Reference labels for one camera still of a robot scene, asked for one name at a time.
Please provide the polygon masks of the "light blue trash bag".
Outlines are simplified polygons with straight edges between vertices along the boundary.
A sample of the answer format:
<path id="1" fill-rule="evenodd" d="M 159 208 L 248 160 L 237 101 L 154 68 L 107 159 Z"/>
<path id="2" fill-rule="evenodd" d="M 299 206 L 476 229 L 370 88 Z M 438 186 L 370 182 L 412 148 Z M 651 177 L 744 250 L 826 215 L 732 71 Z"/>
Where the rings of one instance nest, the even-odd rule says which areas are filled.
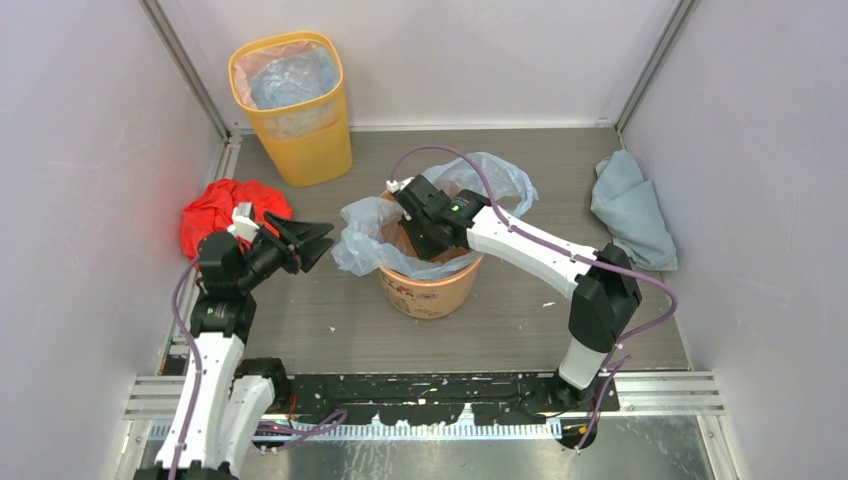
<path id="1" fill-rule="evenodd" d="M 529 175 L 518 166 L 486 152 L 469 157 L 481 167 L 499 206 L 511 215 L 524 215 L 539 199 Z M 432 261 L 419 259 L 399 225 L 402 214 L 391 197 L 366 197 L 342 208 L 346 226 L 331 251 L 338 267 L 357 276 L 382 267 L 413 280 L 436 281 L 482 258 L 477 252 L 452 248 Z"/>

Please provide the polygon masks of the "orange round trash bin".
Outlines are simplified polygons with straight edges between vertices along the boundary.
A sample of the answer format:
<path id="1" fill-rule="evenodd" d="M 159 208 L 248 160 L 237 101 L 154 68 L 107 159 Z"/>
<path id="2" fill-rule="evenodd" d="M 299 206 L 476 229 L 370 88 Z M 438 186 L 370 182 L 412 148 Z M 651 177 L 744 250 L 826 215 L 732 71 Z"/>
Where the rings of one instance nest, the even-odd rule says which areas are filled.
<path id="1" fill-rule="evenodd" d="M 402 253 L 412 251 L 408 236 L 397 225 L 397 219 L 381 227 L 381 235 Z M 472 252 L 452 248 L 437 257 L 437 263 L 444 263 L 468 253 Z M 481 255 L 475 255 L 476 258 L 468 266 L 434 281 L 410 279 L 394 270 L 380 267 L 378 272 L 381 286 L 390 304 L 408 316 L 424 320 L 446 317 L 456 311 L 471 294 L 483 260 Z"/>

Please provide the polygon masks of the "yellow mesh trash bin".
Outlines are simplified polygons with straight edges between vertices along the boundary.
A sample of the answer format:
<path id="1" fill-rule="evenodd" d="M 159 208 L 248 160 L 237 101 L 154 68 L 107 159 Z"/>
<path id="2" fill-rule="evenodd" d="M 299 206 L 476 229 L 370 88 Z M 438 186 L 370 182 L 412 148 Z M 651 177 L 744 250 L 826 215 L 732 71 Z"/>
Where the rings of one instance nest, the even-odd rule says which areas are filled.
<path id="1" fill-rule="evenodd" d="M 270 47 L 314 42 L 334 57 L 341 78 L 329 93 L 289 107 L 260 110 L 250 97 L 249 79 L 261 65 L 251 55 Z M 280 34 L 248 43 L 232 54 L 229 82 L 237 105 L 246 115 L 279 175 L 289 185 L 307 187 L 346 174 L 353 164 L 344 86 L 344 70 L 332 41 L 313 31 Z"/>

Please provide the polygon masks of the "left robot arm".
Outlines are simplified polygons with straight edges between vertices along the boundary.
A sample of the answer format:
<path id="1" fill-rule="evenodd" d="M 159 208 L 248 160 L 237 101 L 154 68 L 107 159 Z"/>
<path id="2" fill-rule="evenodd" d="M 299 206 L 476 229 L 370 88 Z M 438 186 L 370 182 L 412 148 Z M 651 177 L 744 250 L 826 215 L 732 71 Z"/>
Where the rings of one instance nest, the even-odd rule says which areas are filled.
<path id="1" fill-rule="evenodd" d="M 176 413 L 153 466 L 137 479 L 237 479 L 265 412 L 285 409 L 291 382 L 278 358 L 243 356 L 257 304 L 253 290 L 276 271 L 307 273 L 333 246 L 330 223 L 271 212 L 258 224 L 241 204 L 230 226 L 205 236 L 189 266 L 199 296 L 177 326 L 188 372 Z"/>

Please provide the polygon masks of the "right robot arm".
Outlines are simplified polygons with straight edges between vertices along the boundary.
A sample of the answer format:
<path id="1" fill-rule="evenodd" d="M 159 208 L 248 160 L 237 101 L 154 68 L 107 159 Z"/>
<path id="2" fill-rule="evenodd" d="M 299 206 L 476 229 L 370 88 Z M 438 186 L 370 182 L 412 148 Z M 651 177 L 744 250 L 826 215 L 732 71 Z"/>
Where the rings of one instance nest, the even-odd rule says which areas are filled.
<path id="1" fill-rule="evenodd" d="M 403 210 L 399 224 L 419 259 L 451 248 L 494 256 L 569 301 L 571 340 L 554 392 L 567 410 L 590 402 L 604 360 L 642 302 L 624 251 L 613 244 L 596 250 L 569 243 L 506 214 L 484 195 L 463 189 L 449 196 L 422 175 L 390 181 L 387 190 Z"/>

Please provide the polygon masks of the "red crumpled trash bag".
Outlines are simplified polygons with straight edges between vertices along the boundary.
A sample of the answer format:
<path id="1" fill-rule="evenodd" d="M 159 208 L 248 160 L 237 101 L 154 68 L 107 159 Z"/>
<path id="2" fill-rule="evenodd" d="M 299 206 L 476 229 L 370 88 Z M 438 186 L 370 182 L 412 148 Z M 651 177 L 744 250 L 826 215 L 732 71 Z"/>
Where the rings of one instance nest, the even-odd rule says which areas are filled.
<path id="1" fill-rule="evenodd" d="M 259 225 L 265 224 L 267 212 L 286 220 L 293 218 L 293 209 L 282 192 L 253 179 L 217 180 L 182 210 L 178 241 L 183 254 L 189 260 L 194 259 L 199 243 L 207 235 L 231 225 L 234 208 L 243 202 L 253 204 Z"/>

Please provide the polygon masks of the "blue bag inside yellow bin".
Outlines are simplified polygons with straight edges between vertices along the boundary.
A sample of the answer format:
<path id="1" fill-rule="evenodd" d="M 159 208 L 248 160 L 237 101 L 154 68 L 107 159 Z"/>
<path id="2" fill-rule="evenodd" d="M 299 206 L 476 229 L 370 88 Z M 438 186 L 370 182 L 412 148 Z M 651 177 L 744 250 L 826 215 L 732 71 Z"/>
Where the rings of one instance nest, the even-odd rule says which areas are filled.
<path id="1" fill-rule="evenodd" d="M 290 43 L 252 54 L 261 67 L 249 79 L 257 109 L 289 107 L 332 91 L 341 78 L 334 57 L 314 42 Z"/>

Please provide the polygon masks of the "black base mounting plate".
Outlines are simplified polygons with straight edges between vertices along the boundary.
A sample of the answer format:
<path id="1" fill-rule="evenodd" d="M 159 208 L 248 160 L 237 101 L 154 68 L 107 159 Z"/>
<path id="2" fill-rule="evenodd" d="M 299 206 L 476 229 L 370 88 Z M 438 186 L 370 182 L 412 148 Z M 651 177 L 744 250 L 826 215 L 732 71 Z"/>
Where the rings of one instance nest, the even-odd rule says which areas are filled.
<path id="1" fill-rule="evenodd" d="M 451 425 L 468 412 L 475 426 L 540 424 L 555 416 L 589 416 L 620 408 L 614 383 L 601 391 L 602 378 L 582 400 L 567 400 L 560 379 L 548 372 L 299 374 L 290 379 L 289 397 L 271 407 L 298 421 L 324 419 L 348 411 L 346 425 Z"/>

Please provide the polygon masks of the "folded blue bag in corner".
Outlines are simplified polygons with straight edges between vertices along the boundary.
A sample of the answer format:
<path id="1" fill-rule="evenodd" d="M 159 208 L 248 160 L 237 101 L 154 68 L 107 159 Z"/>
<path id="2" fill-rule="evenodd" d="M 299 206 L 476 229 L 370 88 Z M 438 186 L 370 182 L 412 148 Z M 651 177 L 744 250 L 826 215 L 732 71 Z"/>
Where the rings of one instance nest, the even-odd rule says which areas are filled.
<path id="1" fill-rule="evenodd" d="M 644 270 L 677 270 L 677 249 L 654 184 L 644 177 L 634 157 L 618 150 L 599 162 L 595 173 L 590 211 L 607 227 L 613 243 Z"/>

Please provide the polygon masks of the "left aluminium frame post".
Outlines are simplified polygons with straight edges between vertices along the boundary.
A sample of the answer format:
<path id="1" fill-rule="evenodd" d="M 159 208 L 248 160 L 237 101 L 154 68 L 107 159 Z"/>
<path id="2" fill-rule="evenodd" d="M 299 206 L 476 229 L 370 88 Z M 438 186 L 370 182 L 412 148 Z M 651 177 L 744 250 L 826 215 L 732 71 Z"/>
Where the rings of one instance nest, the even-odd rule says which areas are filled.
<path id="1" fill-rule="evenodd" d="M 161 2 L 157 0 L 139 0 L 138 3 L 159 35 L 165 49 L 175 62 L 190 91 L 199 102 L 201 109 L 212 123 L 215 131 L 223 139 L 229 139 L 231 130 L 226 126 L 221 113 L 215 106 L 209 91 L 203 84 L 197 69 L 191 61 L 183 42 L 180 40 Z"/>

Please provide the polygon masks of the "aluminium frame post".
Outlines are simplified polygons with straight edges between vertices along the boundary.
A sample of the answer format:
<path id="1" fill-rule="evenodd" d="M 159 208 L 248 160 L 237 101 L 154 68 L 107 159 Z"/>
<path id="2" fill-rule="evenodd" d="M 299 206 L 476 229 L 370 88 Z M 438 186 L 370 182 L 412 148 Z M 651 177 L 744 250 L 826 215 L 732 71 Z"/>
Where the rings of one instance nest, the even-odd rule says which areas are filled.
<path id="1" fill-rule="evenodd" d="M 627 127 L 632 122 L 665 59 L 673 49 L 675 42 L 683 32 L 689 18 L 697 9 L 699 3 L 699 0 L 679 0 L 675 3 L 615 124 L 615 130 L 620 137 L 624 136 Z"/>
<path id="2" fill-rule="evenodd" d="M 209 91 L 203 84 L 197 69 L 191 61 L 183 42 L 180 40 L 161 2 L 157 0 L 139 0 L 138 3 L 159 35 L 165 49 L 175 62 L 190 91 L 199 102 L 201 109 L 212 123 L 215 131 L 223 139 L 229 139 L 231 130 L 226 126 L 221 113 L 215 106 Z"/>

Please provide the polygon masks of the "right aluminium frame post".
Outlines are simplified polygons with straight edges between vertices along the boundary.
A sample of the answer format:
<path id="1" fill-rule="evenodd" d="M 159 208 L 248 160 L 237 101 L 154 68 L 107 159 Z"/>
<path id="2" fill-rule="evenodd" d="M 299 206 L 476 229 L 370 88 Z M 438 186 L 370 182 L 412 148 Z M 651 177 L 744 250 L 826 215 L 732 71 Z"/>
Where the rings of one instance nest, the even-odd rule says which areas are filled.
<path id="1" fill-rule="evenodd" d="M 620 137 L 624 136 L 627 127 L 632 122 L 665 59 L 673 49 L 675 42 L 683 32 L 689 18 L 697 9 L 699 3 L 699 0 L 679 0 L 675 3 L 615 124 L 615 130 Z"/>

